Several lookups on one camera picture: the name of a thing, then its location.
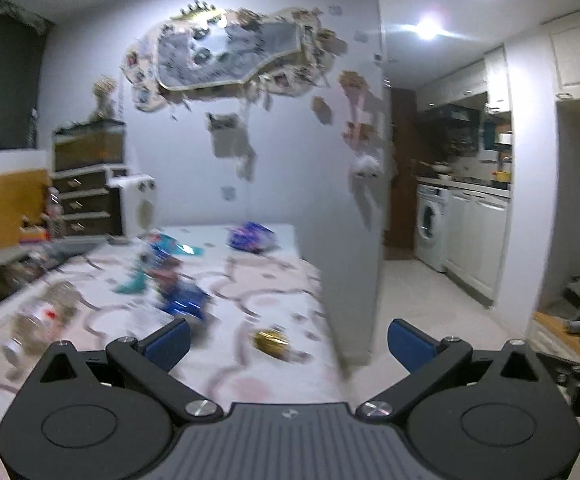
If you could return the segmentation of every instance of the box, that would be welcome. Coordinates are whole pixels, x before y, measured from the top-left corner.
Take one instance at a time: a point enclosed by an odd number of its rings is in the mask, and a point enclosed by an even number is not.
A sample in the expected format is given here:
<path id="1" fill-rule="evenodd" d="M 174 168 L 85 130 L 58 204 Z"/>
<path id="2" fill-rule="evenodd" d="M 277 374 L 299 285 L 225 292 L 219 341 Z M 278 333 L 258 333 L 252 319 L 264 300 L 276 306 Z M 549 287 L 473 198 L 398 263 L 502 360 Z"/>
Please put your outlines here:
<path id="1" fill-rule="evenodd" d="M 54 171 L 122 164 L 126 124 L 114 119 L 73 124 L 54 132 Z"/>

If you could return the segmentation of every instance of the drawer handle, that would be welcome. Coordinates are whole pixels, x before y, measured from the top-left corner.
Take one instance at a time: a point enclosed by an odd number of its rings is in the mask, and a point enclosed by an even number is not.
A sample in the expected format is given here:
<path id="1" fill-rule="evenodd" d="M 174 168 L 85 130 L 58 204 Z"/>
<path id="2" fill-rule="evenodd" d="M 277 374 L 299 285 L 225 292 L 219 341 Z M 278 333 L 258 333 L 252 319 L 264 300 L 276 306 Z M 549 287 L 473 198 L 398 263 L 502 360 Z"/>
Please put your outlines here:
<path id="1" fill-rule="evenodd" d="M 500 206 L 499 204 L 492 204 L 490 202 L 486 202 L 485 200 L 479 200 L 478 203 L 480 203 L 482 206 L 485 207 L 489 207 L 490 209 L 495 209 L 497 211 L 505 211 L 505 206 Z"/>

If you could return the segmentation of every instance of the wall cabinet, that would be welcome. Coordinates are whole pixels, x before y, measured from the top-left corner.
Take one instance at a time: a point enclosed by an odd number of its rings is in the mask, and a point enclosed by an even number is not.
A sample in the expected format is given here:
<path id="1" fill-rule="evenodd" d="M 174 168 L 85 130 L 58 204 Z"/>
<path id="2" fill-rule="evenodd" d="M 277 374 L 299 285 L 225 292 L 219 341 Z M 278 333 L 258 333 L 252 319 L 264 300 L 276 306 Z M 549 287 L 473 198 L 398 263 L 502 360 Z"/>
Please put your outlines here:
<path id="1" fill-rule="evenodd" d="M 505 243 L 509 202 L 476 191 L 452 191 L 445 267 L 486 298 L 494 299 Z"/>
<path id="2" fill-rule="evenodd" d="M 485 55 L 487 81 L 487 108 L 491 114 L 512 110 L 507 60 L 502 46 Z"/>
<path id="3" fill-rule="evenodd" d="M 486 67 L 480 60 L 419 89 L 417 110 L 423 112 L 484 92 L 487 92 Z"/>
<path id="4" fill-rule="evenodd" d="M 554 62 L 554 97 L 580 99 L 580 11 L 546 23 Z"/>

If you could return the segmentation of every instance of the tile floor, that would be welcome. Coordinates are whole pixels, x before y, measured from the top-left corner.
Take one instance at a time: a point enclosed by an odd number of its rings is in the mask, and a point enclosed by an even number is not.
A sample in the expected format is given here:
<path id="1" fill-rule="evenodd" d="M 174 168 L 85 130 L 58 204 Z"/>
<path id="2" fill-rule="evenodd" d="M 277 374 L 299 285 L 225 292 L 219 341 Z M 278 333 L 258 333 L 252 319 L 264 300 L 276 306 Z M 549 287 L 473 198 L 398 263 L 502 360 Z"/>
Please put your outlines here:
<path id="1" fill-rule="evenodd" d="M 477 349 L 500 349 L 518 336 L 447 276 L 418 260 L 384 261 L 381 278 L 372 360 L 349 370 L 348 396 L 354 408 L 407 375 L 388 350 L 387 331 L 394 318 L 436 339 L 457 335 Z"/>

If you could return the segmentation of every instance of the bed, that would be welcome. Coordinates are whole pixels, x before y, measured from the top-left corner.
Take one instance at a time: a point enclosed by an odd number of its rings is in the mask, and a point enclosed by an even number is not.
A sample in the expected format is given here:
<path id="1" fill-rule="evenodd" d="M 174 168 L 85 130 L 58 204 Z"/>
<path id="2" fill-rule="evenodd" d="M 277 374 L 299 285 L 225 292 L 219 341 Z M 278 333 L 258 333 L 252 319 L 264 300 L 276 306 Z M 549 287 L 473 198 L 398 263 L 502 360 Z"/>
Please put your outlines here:
<path id="1" fill-rule="evenodd" d="M 228 228 L 164 229 L 182 243 L 204 248 L 202 256 L 190 256 L 177 270 L 212 296 L 207 331 L 193 338 L 190 352 L 170 374 L 226 411 L 233 402 L 344 400 L 340 369 L 319 302 L 319 273 L 300 259 L 294 229 L 271 225 L 278 247 L 256 256 L 228 248 Z M 103 245 L 8 298 L 0 304 L 0 343 L 9 337 L 9 322 L 17 309 L 57 280 L 72 282 L 83 297 L 77 316 L 61 335 L 79 350 L 102 349 L 124 335 L 142 338 L 165 325 L 171 317 L 144 308 L 145 295 L 112 291 L 128 278 L 140 248 L 140 244 Z M 274 325 L 288 336 L 290 362 L 268 356 L 251 344 L 254 332 Z M 26 371 L 34 364 L 30 361 Z M 0 349 L 0 420 L 25 375 L 14 373 Z M 6 478 L 0 461 L 0 480 Z"/>

